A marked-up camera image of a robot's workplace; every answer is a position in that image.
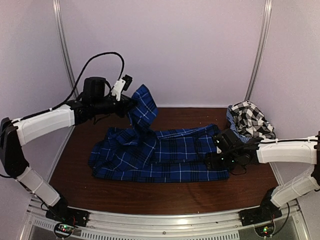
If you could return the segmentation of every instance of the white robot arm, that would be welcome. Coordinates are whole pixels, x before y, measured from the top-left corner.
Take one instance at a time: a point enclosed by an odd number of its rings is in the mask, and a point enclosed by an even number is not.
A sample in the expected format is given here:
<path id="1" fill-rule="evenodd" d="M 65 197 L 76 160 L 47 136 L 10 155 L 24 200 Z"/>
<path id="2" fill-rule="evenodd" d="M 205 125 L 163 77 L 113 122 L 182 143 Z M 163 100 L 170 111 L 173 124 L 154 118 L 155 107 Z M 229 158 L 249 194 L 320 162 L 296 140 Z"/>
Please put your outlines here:
<path id="1" fill-rule="evenodd" d="M 49 209 L 48 218 L 67 223 L 70 221 L 72 226 L 74 218 L 78 226 L 85 226 L 84 219 L 87 219 L 88 212 L 75 212 L 69 208 L 63 195 L 30 167 L 21 147 L 40 136 L 79 125 L 96 115 L 115 113 L 124 117 L 135 104 L 131 98 L 121 95 L 122 91 L 128 89 L 132 78 L 126 75 L 116 81 L 112 88 L 116 93 L 110 91 L 106 96 L 105 82 L 102 77 L 89 77 L 84 81 L 79 100 L 70 100 L 54 110 L 48 109 L 23 118 L 10 120 L 7 117 L 0 125 L 0 159 L 8 174 L 7 178 L 15 179 L 30 193 L 35 194 Z"/>
<path id="2" fill-rule="evenodd" d="M 310 191 L 320 190 L 320 132 L 307 138 L 252 139 L 243 143 L 231 129 L 226 129 L 214 136 L 213 141 L 219 153 L 206 156 L 205 164 L 209 169 L 227 167 L 232 170 L 236 165 L 273 162 L 310 164 L 305 172 L 291 181 L 269 189 L 259 207 L 240 211 L 243 226 L 269 221 L 271 216 L 279 217 L 281 206 Z"/>
<path id="3" fill-rule="evenodd" d="M 271 202 L 276 207 L 301 197 L 310 191 L 320 190 L 320 181 L 314 173 L 317 165 L 318 138 L 311 136 L 296 141 L 281 141 L 266 139 L 258 145 L 256 151 L 259 163 L 294 162 L 307 163 L 311 166 L 300 175 L 284 185 L 276 187 L 271 195 Z"/>

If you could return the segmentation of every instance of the checkered fabric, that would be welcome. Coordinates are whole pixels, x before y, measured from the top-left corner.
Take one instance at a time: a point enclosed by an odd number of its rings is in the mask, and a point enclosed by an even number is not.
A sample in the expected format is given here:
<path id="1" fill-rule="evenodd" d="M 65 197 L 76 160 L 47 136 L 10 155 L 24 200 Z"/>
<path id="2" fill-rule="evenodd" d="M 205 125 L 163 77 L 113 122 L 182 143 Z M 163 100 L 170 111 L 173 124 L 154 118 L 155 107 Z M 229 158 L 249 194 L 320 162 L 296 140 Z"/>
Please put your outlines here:
<path id="1" fill-rule="evenodd" d="M 241 135 L 238 133 L 237 130 L 237 126 L 234 120 L 234 117 L 231 114 L 231 107 L 232 105 L 230 105 L 227 110 L 226 110 L 226 119 L 228 120 L 228 122 L 230 123 L 230 129 L 234 132 L 234 134 L 243 142 L 243 143 L 247 143 L 249 142 L 250 139 L 252 139 L 252 137 L 247 137 L 244 135 Z"/>
<path id="2" fill-rule="evenodd" d="M 244 101 L 230 106 L 229 112 L 238 134 L 248 138 L 274 139 L 276 137 L 274 127 L 252 102 Z"/>
<path id="3" fill-rule="evenodd" d="M 152 131 L 157 106 L 146 86 L 132 96 L 136 107 L 127 114 L 132 128 L 111 127 L 89 159 L 97 178 L 144 183 L 182 183 L 227 179 L 227 169 L 208 171 L 203 158 L 215 152 L 211 138 L 216 125 L 192 129 Z"/>

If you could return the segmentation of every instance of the wire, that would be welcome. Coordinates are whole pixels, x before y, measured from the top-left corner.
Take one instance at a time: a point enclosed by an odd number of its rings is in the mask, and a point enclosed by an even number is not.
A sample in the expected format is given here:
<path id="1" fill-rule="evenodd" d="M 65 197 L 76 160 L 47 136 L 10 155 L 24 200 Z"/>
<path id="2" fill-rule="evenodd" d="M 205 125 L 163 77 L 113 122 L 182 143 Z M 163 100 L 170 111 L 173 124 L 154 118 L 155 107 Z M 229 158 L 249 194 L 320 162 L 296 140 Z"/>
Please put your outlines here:
<path id="1" fill-rule="evenodd" d="M 2 174 L 0 174 L 0 177 L 2 177 L 4 179 L 13 179 L 12 176 L 5 176 L 5 175 L 2 175 Z"/>
<path id="2" fill-rule="evenodd" d="M 276 230 L 275 217 L 276 217 L 276 215 L 273 214 L 272 215 L 273 232 L 275 232 L 275 230 Z"/>
<path id="3" fill-rule="evenodd" d="M 228 150 L 228 151 L 225 151 L 223 152 L 223 154 L 230 154 L 230 153 L 233 153 L 237 150 L 241 150 L 241 149 L 244 149 L 246 147 L 250 147 L 250 146 L 253 146 L 253 145 L 259 145 L 259 144 L 276 144 L 276 143 L 285 143 L 285 142 L 318 142 L 318 140 L 316 139 L 284 139 L 284 140 L 278 140 L 278 141 L 263 141 L 263 142 L 253 142 L 253 143 L 245 143 L 241 146 L 238 146 L 238 147 L 234 147 L 232 148 L 231 150 Z"/>
<path id="4" fill-rule="evenodd" d="M 29 119 L 29 118 L 38 116 L 38 115 L 40 115 L 40 114 L 45 114 L 45 113 L 48 113 L 48 112 L 50 112 L 50 111 L 52 111 L 52 110 L 56 110 L 56 109 L 60 108 L 60 107 L 61 107 L 63 104 L 65 104 L 65 103 L 72 97 L 72 95 L 75 93 L 75 90 L 77 89 L 77 86 L 78 86 L 78 83 L 79 83 L 79 81 L 80 81 L 80 79 L 81 79 L 81 76 L 82 76 L 82 74 L 84 73 L 85 69 L 87 68 L 88 64 L 89 64 L 93 59 L 98 58 L 98 57 L 100 57 L 100 56 L 104 56 L 104 55 L 116 55 L 116 56 L 118 56 L 118 57 L 121 59 L 122 66 L 121 66 L 121 71 L 120 71 L 120 75 L 119 75 L 119 78 L 118 78 L 118 79 L 120 79 L 121 76 L 122 76 L 122 73 L 124 72 L 124 69 L 125 69 L 125 60 L 124 60 L 124 58 L 123 58 L 119 53 L 117 53 L 117 52 L 115 52 L 115 51 L 107 51 L 107 52 L 99 53 L 99 54 L 97 54 L 97 55 L 95 55 L 95 56 L 92 56 L 92 57 L 85 63 L 85 65 L 83 66 L 83 68 L 82 68 L 82 70 L 81 70 L 81 72 L 80 72 L 77 80 L 76 80 L 75 83 L 74 83 L 74 86 L 73 86 L 73 88 L 72 88 L 72 90 L 71 90 L 71 93 L 69 94 L 69 96 L 66 97 L 66 99 L 65 99 L 64 101 L 62 101 L 61 103 L 59 103 L 58 105 L 54 106 L 54 107 L 51 108 L 51 109 L 47 109 L 47 110 L 44 110 L 44 111 L 36 112 L 36 113 L 31 114 L 31 115 L 28 115 L 28 116 L 24 116 L 23 118 L 21 118 L 21 120 L 26 120 L 26 119 Z M 105 84 L 106 84 L 106 85 L 109 87 L 109 89 L 110 89 L 110 91 L 109 91 L 109 93 L 108 93 L 108 95 L 109 95 L 109 94 L 111 93 L 112 88 L 111 88 L 110 84 L 108 84 L 108 83 L 105 83 Z"/>
<path id="5" fill-rule="evenodd" d="M 61 222 L 63 222 L 63 223 L 66 221 L 66 220 L 63 219 L 62 217 L 58 216 L 58 215 L 48 206 L 48 204 L 47 204 L 45 201 L 42 200 L 41 197 L 39 197 L 39 196 L 36 196 L 36 197 L 42 202 L 42 204 L 41 204 L 40 207 L 41 207 L 41 209 L 42 209 L 43 211 L 45 211 L 45 212 L 48 212 L 48 211 L 49 211 L 49 212 L 52 213 L 56 218 L 58 218 L 59 221 L 61 221 Z"/>
<path id="6" fill-rule="evenodd" d="M 98 118 L 98 119 L 96 119 L 96 116 L 94 116 L 94 117 L 93 117 L 93 125 L 96 125 L 99 121 L 101 121 L 102 119 L 106 119 L 106 118 L 108 118 L 108 117 L 110 117 L 110 114 L 108 114 L 108 115 L 106 115 L 106 116 L 102 116 L 102 117 L 100 117 L 100 118 Z"/>
<path id="7" fill-rule="evenodd" d="M 117 52 L 115 52 L 115 51 L 107 51 L 107 52 L 102 52 L 102 53 L 99 53 L 99 54 L 97 54 L 97 55 L 95 55 L 95 56 L 92 56 L 92 57 L 85 63 L 85 65 L 83 66 L 83 68 L 82 68 L 82 70 L 81 70 L 81 72 L 80 72 L 77 80 L 76 80 L 75 83 L 74 83 L 73 89 L 72 89 L 71 93 L 69 94 L 69 96 L 68 96 L 63 102 L 61 102 L 61 103 L 58 104 L 57 106 L 53 107 L 52 110 L 55 110 L 55 109 L 61 107 L 63 104 L 65 104 L 65 103 L 72 97 L 72 95 L 74 94 L 75 90 L 77 89 L 77 85 L 78 85 L 78 83 L 79 83 L 79 81 L 80 81 L 80 79 L 81 79 L 81 76 L 82 76 L 82 74 L 84 73 L 85 69 L 87 68 L 88 64 L 89 64 L 93 59 L 98 58 L 98 57 L 103 56 L 103 55 L 116 55 L 116 56 L 118 56 L 118 57 L 121 59 L 122 67 L 121 67 L 121 71 L 120 71 L 120 75 L 119 75 L 119 78 L 118 78 L 118 79 L 121 78 L 121 75 L 122 75 L 122 73 L 124 72 L 124 69 L 125 69 L 125 60 L 124 60 L 124 58 L 123 58 L 119 53 L 117 53 Z"/>
<path id="8" fill-rule="evenodd" d="M 277 235 L 286 225 L 288 219 L 289 219 L 289 216 L 290 216 L 290 206 L 289 206 L 289 203 L 286 203 L 286 205 L 288 206 L 288 215 L 286 216 L 286 219 L 283 223 L 283 225 L 280 227 L 280 229 L 278 231 L 276 231 L 275 233 L 271 234 L 271 236 L 273 237 L 274 235 Z"/>
<path id="9" fill-rule="evenodd" d="M 47 212 L 48 210 L 49 210 L 49 208 L 47 208 L 47 209 L 43 209 L 42 207 L 45 205 L 45 203 L 43 202 L 43 203 L 41 203 L 41 206 L 40 206 L 40 208 L 41 208 L 41 210 L 43 210 L 43 211 L 45 211 L 45 212 Z"/>
<path id="10" fill-rule="evenodd" d="M 246 165 L 241 165 L 241 167 L 244 169 L 244 172 L 242 172 L 242 173 L 233 173 L 232 171 L 229 171 L 229 173 L 231 173 L 233 176 L 245 175 L 247 173 Z"/>

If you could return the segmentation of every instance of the white wall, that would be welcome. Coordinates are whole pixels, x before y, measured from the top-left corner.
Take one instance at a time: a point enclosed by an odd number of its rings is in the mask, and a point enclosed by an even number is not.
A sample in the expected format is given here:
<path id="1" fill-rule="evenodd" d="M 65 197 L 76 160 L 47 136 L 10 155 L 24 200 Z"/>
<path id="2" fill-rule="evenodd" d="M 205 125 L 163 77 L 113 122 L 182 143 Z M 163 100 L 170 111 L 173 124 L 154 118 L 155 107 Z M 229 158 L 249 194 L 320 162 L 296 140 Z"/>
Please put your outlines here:
<path id="1" fill-rule="evenodd" d="M 45 110 L 70 93 L 51 0 L 1 0 L 0 36 L 0 119 Z M 67 132 L 61 129 L 23 147 L 45 178 Z M 0 173 L 5 173 L 2 165 Z M 29 200 L 14 180 L 0 178 L 1 240 L 17 238 Z"/>
<path id="2" fill-rule="evenodd" d="M 226 107 L 244 99 L 258 47 L 264 0 L 61 1 L 74 74 L 100 52 L 123 55 L 131 94 L 146 84 L 158 106 Z M 85 76 L 120 71 L 104 56 Z"/>
<path id="3" fill-rule="evenodd" d="M 269 35 L 252 101 L 275 126 L 279 138 L 314 136 L 320 130 L 320 2 L 273 1 Z M 277 164 L 286 182 L 304 164 Z M 311 233 L 320 239 L 320 193 L 299 203 Z"/>

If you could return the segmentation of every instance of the blue plaid cloth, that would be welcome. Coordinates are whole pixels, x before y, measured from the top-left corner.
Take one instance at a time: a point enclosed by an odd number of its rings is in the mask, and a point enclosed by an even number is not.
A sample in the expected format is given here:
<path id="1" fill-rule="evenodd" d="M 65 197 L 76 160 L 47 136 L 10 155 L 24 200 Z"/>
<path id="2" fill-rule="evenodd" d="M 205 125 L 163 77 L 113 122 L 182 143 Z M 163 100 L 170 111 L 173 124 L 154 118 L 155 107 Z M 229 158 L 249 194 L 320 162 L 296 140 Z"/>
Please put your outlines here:
<path id="1" fill-rule="evenodd" d="M 232 116 L 231 114 L 231 107 L 233 107 L 232 105 L 230 105 L 228 107 L 228 109 L 226 110 L 226 119 L 228 120 L 228 122 L 230 123 L 230 129 L 234 132 L 234 134 L 241 140 L 241 142 L 243 143 L 247 143 L 249 142 L 249 140 L 251 139 L 250 137 L 241 135 L 240 133 L 238 133 L 237 127 L 236 127 L 236 123 L 234 120 L 234 116 Z"/>
<path id="2" fill-rule="evenodd" d="M 215 152 L 211 138 L 216 125 L 191 129 L 152 131 L 157 106 L 145 85 L 132 96 L 137 106 L 127 116 L 132 128 L 111 127 L 89 159 L 97 178 L 144 183 L 182 183 L 227 179 L 227 169 L 208 171 L 203 158 Z"/>

